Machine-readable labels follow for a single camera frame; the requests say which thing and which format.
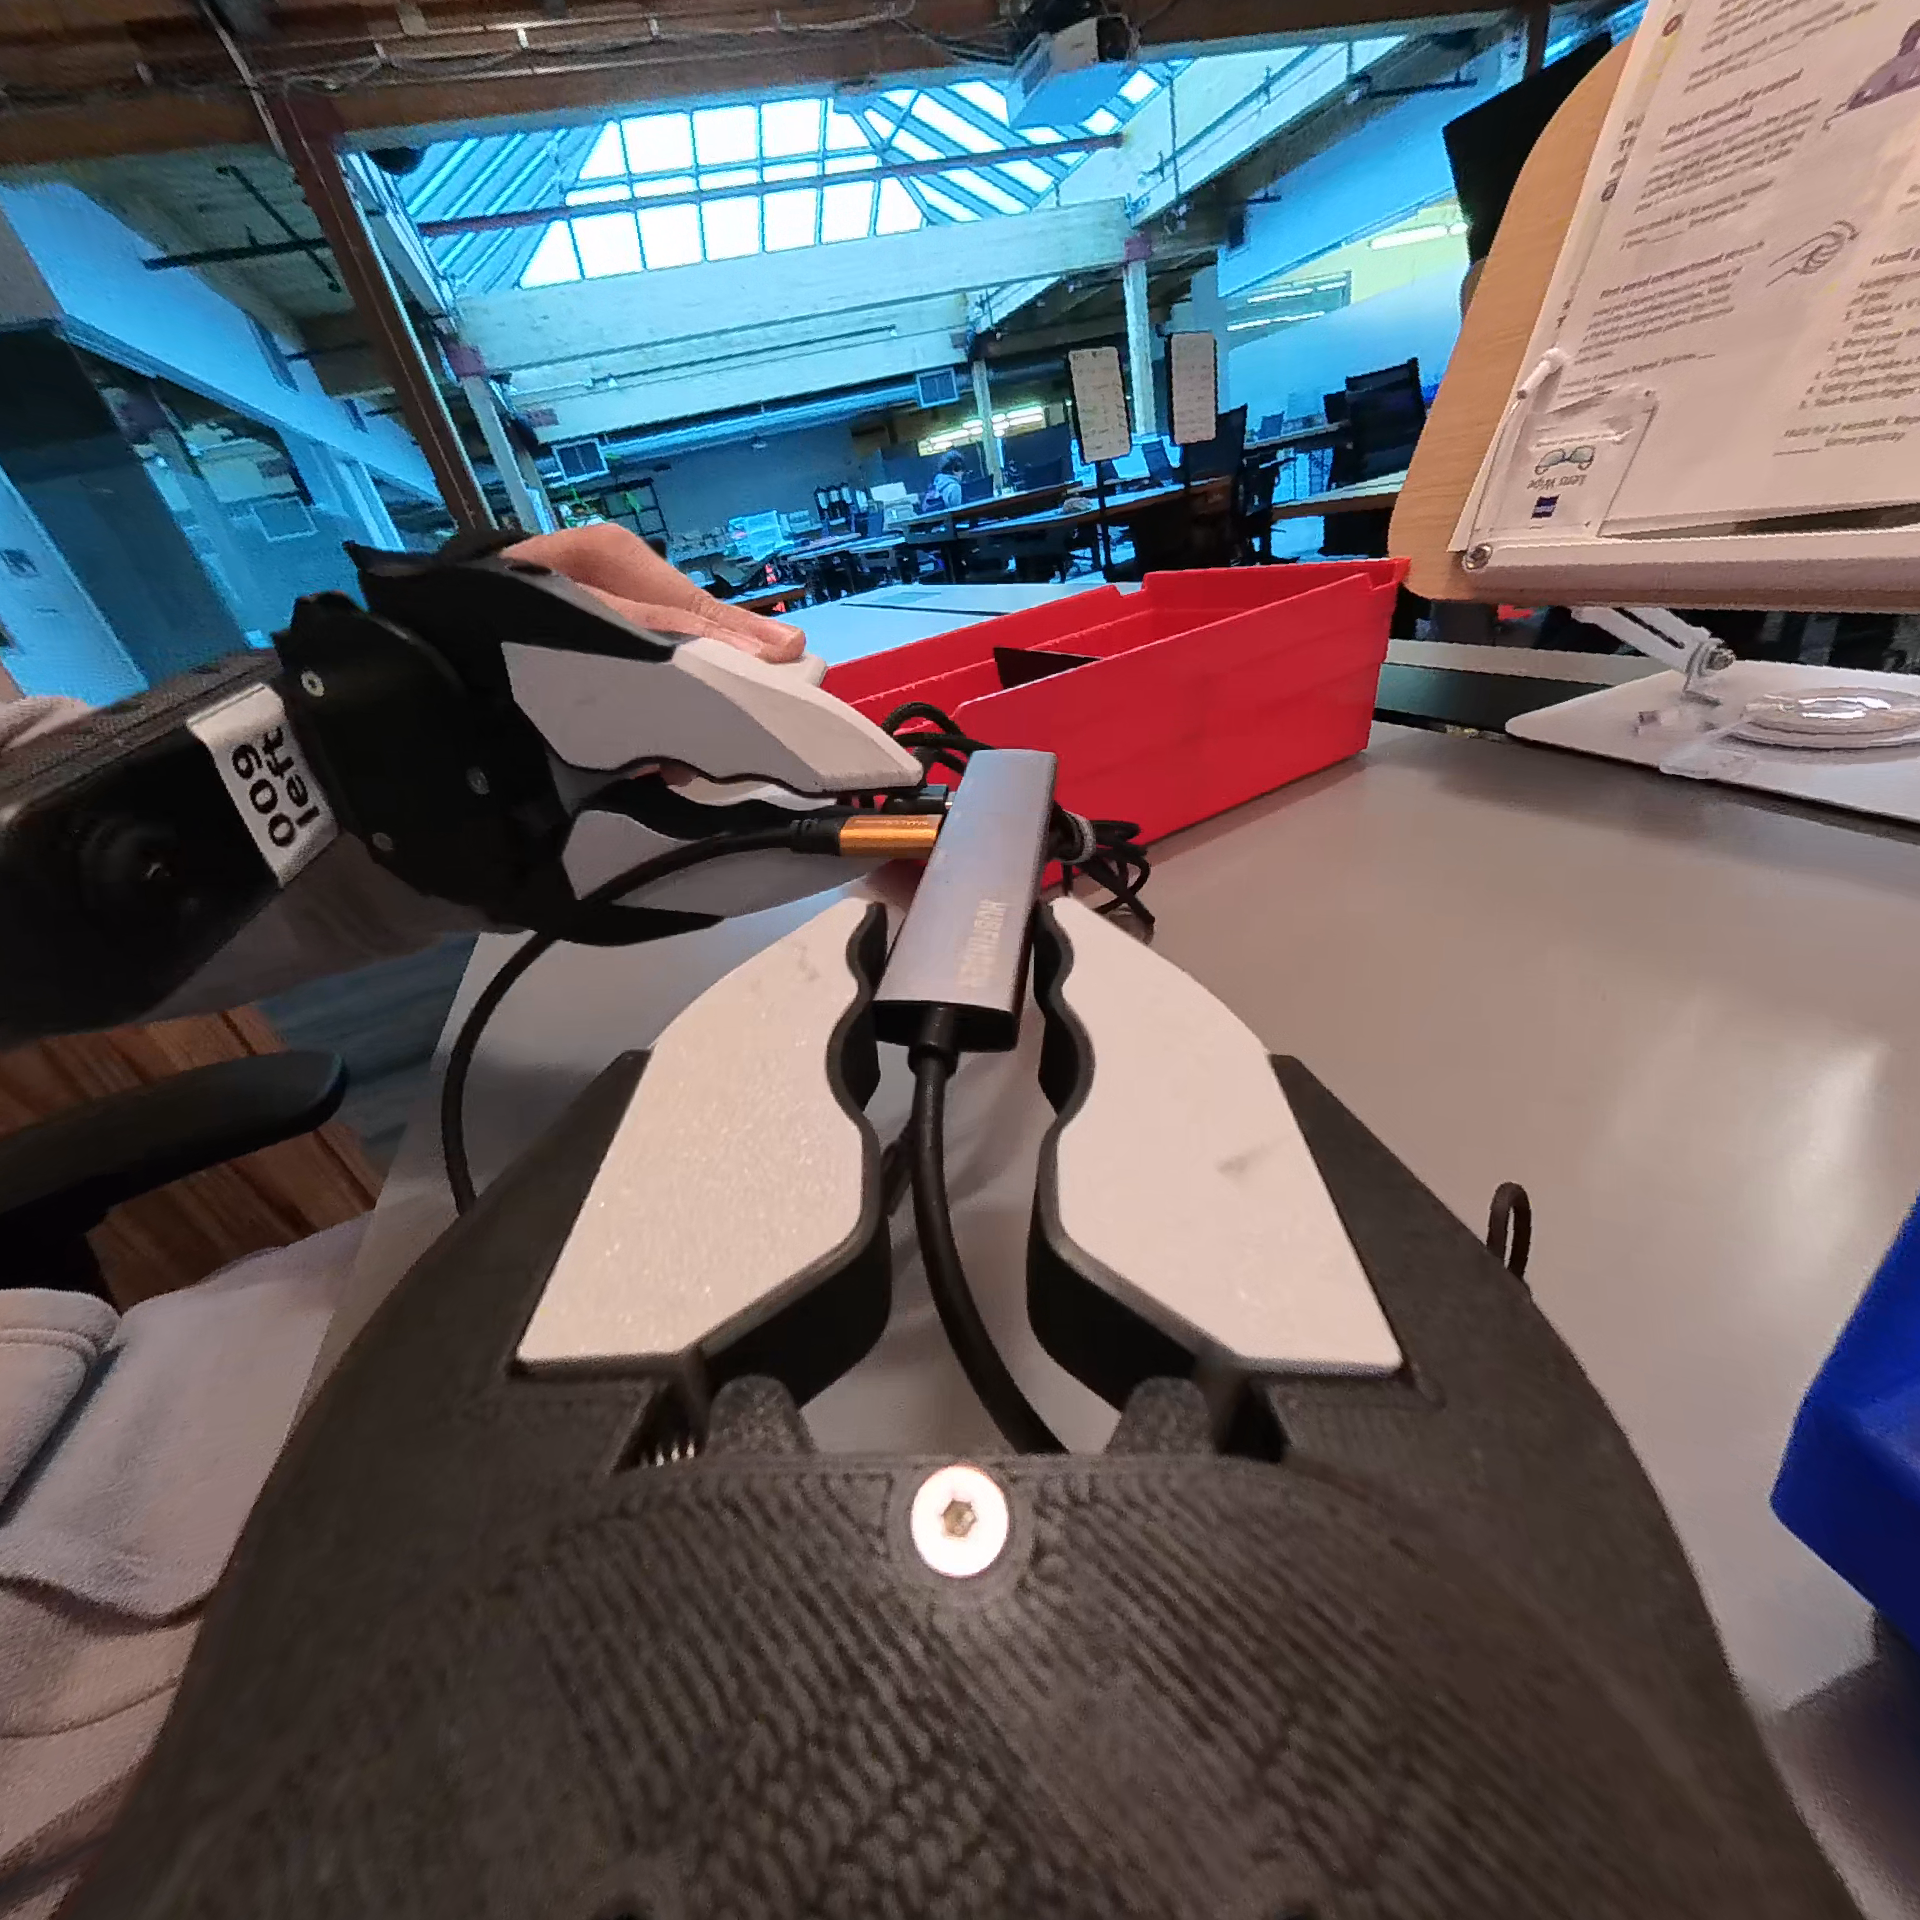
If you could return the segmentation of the blue plastic bin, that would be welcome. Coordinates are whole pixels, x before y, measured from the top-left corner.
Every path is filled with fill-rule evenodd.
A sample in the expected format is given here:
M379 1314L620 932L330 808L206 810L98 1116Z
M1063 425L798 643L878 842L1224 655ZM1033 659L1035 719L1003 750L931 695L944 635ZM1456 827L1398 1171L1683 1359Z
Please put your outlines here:
M1918 1213L1797 1408L1771 1505L1787 1532L1918 1645Z

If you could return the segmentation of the person's grey clothing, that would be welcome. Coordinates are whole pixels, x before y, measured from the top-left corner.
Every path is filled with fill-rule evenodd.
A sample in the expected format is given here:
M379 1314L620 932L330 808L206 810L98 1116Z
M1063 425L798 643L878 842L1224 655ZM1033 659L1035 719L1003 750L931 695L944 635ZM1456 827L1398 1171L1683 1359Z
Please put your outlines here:
M55 1915L107 1837L370 1226L132 1308L4 1290L4 1917Z

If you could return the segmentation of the red plastic bin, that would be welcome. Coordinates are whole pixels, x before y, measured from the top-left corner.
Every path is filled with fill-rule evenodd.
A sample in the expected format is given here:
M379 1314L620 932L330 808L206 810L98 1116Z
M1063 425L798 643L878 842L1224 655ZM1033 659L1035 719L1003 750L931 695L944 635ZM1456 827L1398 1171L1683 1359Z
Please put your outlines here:
M1154 573L826 669L880 722L907 704L1055 757L1055 798L1154 844L1366 746L1405 565Z

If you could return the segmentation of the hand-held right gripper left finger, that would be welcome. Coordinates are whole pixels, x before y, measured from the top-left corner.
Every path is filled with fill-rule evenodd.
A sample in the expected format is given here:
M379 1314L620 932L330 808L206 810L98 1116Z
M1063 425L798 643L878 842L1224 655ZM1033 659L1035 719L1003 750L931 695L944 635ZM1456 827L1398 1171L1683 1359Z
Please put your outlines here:
M717 1366L867 1253L888 927L836 900L662 1030L520 1334L529 1373Z

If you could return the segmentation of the ceiling projector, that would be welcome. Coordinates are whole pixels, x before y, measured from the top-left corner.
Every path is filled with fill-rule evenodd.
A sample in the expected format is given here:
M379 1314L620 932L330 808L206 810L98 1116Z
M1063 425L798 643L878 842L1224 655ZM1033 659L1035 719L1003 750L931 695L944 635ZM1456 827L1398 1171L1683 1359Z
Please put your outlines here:
M1134 29L1119 12L1084 12L1035 31L1006 79L1007 124L1027 130L1084 122L1122 91L1134 54Z

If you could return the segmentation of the grey USB hub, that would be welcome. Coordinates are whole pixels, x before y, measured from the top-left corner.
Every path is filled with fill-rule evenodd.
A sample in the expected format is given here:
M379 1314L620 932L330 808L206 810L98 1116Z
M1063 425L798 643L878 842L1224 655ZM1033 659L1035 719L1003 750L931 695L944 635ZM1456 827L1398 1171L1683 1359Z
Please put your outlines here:
M1019 1044L1055 756L975 752L876 989L884 1046L1007 1051Z

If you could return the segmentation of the wooden document stand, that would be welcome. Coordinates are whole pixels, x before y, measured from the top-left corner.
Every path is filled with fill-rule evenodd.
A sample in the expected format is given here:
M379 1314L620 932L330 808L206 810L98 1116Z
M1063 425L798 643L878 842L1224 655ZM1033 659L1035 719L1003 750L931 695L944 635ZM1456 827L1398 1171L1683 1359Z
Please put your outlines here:
M1661 664L1633 684L1510 722L1535 744L1914 827L1915 679L1731 659L1686 610L1915 611L1915 509L1900 525L1766 523L1655 538L1472 544L1462 525L1576 219L1631 38L1527 155L1415 450L1389 550L1435 603L1566 607Z

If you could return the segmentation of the blue header leaflet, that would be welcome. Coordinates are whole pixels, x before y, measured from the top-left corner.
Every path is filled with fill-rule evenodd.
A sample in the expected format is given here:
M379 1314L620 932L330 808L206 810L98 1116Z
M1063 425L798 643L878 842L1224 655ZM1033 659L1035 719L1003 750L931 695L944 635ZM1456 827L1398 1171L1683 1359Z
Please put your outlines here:
M1914 2L1646 4L1460 532L1535 409L1658 406L1594 538L1915 509Z

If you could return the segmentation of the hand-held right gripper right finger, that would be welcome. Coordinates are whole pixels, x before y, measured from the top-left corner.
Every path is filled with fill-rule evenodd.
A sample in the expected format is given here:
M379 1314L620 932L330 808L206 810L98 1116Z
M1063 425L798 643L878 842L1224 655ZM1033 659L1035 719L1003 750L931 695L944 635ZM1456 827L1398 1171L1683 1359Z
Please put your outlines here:
M1389 1378L1402 1348L1275 1059L1093 909L1035 932L1030 1324L1078 1378Z

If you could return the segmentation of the person's left hand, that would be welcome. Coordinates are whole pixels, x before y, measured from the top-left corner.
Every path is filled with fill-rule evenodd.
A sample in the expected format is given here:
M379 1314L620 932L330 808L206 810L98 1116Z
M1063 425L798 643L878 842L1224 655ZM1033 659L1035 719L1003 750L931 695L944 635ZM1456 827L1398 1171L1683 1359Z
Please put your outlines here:
M806 653L801 629L714 600L639 535L609 523L527 538L502 553L563 574L657 635L708 637L767 664L793 664Z

